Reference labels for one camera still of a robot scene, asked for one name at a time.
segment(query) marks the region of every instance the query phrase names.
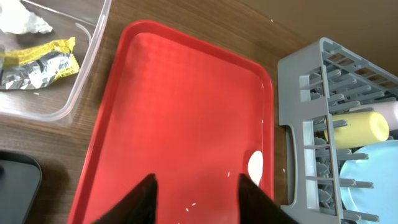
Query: dark gray tray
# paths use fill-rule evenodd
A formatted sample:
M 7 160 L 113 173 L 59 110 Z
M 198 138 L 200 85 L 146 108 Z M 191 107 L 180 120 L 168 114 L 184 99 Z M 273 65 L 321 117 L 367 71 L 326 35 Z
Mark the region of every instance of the dark gray tray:
M 0 151 L 0 223 L 24 223 L 42 181 L 39 163 L 23 154 Z

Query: clear plastic container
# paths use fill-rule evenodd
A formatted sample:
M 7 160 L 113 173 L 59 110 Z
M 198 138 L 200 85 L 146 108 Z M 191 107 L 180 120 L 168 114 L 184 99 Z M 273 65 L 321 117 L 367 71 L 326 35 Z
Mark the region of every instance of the clear plastic container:
M 111 0 L 22 0 L 25 7 L 52 27 L 49 34 L 5 34 L 6 51 L 26 49 L 51 40 L 76 37 L 73 53 L 80 72 L 38 90 L 0 91 L 0 116 L 13 116 L 68 126 L 90 74 L 108 19 Z

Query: gray dish rack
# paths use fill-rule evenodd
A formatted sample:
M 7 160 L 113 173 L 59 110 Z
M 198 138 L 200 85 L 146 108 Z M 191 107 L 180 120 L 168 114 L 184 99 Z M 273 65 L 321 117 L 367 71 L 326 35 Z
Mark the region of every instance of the gray dish rack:
M 345 210 L 340 187 L 373 183 L 340 179 L 346 160 L 371 159 L 335 147 L 333 128 L 348 125 L 332 115 L 370 103 L 395 101 L 398 78 L 340 44 L 321 38 L 278 63 L 279 124 L 287 128 L 289 205 L 282 209 L 300 223 L 379 222 L 377 214 Z M 355 111 L 369 111 L 372 108 Z M 323 132 L 326 130 L 326 141 Z

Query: light blue plate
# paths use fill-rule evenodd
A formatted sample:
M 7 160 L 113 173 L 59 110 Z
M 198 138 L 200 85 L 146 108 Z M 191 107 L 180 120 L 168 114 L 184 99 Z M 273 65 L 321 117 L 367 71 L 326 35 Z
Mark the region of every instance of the light blue plate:
M 382 224 L 398 223 L 398 140 L 365 146 L 355 153 L 369 154 L 369 159 L 346 161 L 340 178 L 372 182 L 374 188 L 342 187 L 341 199 L 345 207 L 378 215 Z

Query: red tray surface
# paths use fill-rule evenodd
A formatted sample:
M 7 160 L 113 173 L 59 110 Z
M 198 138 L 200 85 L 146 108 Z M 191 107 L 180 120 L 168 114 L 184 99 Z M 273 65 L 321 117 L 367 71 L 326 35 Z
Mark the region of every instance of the red tray surface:
M 258 64 L 151 21 L 122 34 L 69 223 L 92 223 L 148 173 L 157 223 L 239 222 L 238 174 L 263 152 L 273 198 L 273 88 Z

